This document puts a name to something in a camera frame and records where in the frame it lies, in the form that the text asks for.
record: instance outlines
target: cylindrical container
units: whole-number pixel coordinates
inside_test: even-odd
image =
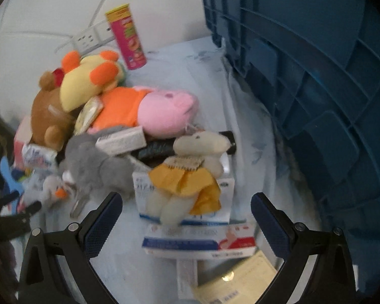
[[[127,68],[129,70],[136,70],[144,66],[146,64],[146,57],[143,53],[137,30],[135,29],[130,5],[124,4],[123,6],[112,9],[106,12],[106,17],[116,37]]]

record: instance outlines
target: yellow dress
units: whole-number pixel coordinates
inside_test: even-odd
[[[209,214],[221,209],[221,190],[216,179],[201,166],[202,163],[199,158],[171,157],[149,171],[149,178],[156,188],[178,197],[192,197],[198,193],[189,214]]]

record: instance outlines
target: metal bolt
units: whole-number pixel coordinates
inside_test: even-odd
[[[297,231],[304,231],[306,229],[306,226],[303,223],[295,223],[294,227]]]
[[[39,228],[39,227],[37,227],[36,229],[33,229],[32,230],[32,232],[31,232],[31,234],[33,235],[33,236],[37,236],[38,234],[40,234],[41,233],[41,229]]]
[[[75,232],[79,228],[79,224],[77,223],[72,223],[71,225],[68,226],[68,230],[71,232]]]
[[[333,229],[333,232],[336,234],[336,235],[342,235],[343,234],[343,231],[339,228],[339,227],[335,227]]]

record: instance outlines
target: blue plastic crate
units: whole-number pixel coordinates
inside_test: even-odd
[[[380,280],[380,14],[369,0],[203,0],[214,42],[293,149],[359,287]]]

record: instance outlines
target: gray elephant plush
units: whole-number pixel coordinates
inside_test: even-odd
[[[122,129],[118,126],[94,135],[85,133],[73,136],[66,146],[65,160],[61,163],[61,169],[65,170],[64,180],[98,203],[110,192],[119,193],[123,199],[134,192],[134,166],[130,160],[109,156],[96,148],[97,139]]]

